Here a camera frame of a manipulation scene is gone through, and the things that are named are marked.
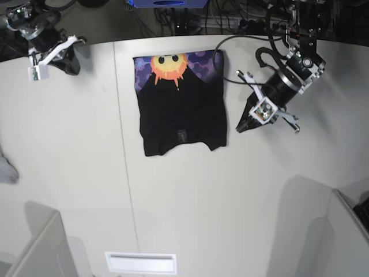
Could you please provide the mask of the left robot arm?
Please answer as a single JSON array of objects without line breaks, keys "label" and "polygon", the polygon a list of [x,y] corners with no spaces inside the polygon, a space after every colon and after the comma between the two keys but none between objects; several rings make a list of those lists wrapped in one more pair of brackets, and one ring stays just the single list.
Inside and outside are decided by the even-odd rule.
[{"label": "left robot arm", "polygon": [[287,104],[297,94],[304,94],[325,71],[326,62],[317,53],[317,40],[322,32],[321,20],[325,17],[327,1],[289,2],[291,18],[281,37],[288,50],[285,55],[278,51],[270,27],[271,15],[281,7],[275,3],[266,13],[265,40],[270,47],[260,47],[255,52],[259,67],[272,70],[271,77],[265,83],[258,83],[250,72],[236,71],[238,84],[253,90],[236,127],[238,133],[273,124],[279,118],[299,133],[299,119],[287,112]]}]

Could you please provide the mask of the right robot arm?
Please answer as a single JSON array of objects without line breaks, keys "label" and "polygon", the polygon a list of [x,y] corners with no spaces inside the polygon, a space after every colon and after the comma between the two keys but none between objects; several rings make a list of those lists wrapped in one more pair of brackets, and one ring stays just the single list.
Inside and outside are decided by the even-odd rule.
[{"label": "right robot arm", "polygon": [[56,29],[61,12],[72,7],[76,1],[69,1],[59,7],[47,5],[45,1],[1,1],[5,13],[1,23],[20,35],[31,45],[27,57],[30,81],[49,77],[48,67],[53,66],[71,76],[80,73],[80,63],[74,51],[77,43],[86,43],[82,36],[68,36],[64,29]]}]

